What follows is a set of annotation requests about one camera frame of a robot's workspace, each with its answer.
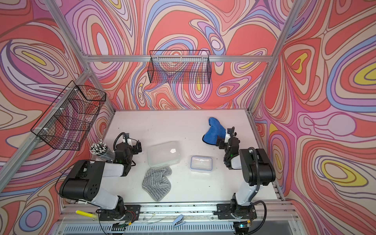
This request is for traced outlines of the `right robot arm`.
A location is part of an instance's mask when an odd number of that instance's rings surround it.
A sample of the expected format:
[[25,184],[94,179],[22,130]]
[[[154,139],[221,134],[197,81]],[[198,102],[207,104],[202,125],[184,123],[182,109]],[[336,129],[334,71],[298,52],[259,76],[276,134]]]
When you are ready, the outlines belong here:
[[217,136],[215,145],[225,151],[223,162],[228,169],[242,171],[245,184],[233,194],[230,203],[217,204],[214,214],[219,219],[256,219],[255,206],[258,202],[254,198],[263,187],[276,179],[269,157],[262,148],[240,149],[234,127],[227,129],[224,136]]

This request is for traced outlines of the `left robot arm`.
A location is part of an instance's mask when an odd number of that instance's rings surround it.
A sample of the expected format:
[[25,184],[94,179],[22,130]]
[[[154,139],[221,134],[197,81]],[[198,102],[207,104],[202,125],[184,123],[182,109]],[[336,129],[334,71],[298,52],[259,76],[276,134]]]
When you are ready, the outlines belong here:
[[123,140],[115,145],[112,151],[107,144],[99,142],[91,146],[91,153],[103,157],[108,161],[80,160],[76,162],[59,188],[60,197],[86,202],[99,208],[99,219],[103,221],[115,221],[130,219],[135,216],[127,215],[124,200],[119,195],[111,194],[101,186],[103,178],[126,177],[135,162],[133,156],[142,152],[142,144],[136,141],[132,145],[131,140]]

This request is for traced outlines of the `small blue-rimmed lunch box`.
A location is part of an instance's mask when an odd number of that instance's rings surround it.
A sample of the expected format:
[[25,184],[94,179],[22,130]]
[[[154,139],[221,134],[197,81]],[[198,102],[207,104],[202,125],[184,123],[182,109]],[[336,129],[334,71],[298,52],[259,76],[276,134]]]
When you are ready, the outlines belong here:
[[213,169],[213,160],[211,157],[192,156],[190,169],[198,172],[211,172]]

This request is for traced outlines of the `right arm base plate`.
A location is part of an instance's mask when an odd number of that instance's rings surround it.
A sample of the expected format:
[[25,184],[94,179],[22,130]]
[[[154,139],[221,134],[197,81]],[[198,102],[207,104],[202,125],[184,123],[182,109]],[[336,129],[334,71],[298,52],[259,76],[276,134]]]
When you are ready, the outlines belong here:
[[219,219],[238,219],[238,220],[254,220],[257,218],[254,206],[239,206],[228,204],[217,204],[216,211],[213,213]]

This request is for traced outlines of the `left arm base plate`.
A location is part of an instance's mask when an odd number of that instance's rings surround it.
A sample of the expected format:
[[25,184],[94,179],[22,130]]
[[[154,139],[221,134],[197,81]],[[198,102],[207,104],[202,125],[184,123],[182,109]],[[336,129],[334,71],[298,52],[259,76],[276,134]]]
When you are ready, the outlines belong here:
[[97,209],[100,221],[128,221],[134,222],[139,219],[140,205],[125,205],[123,209],[103,210]]

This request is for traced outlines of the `blue microfiber cloth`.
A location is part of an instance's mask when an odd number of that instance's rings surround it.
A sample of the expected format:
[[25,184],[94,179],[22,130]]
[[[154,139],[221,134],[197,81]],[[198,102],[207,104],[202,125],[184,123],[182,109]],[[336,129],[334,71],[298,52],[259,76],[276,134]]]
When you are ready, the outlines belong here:
[[215,117],[209,118],[209,130],[203,136],[202,141],[208,145],[216,146],[218,140],[224,140],[226,129]]

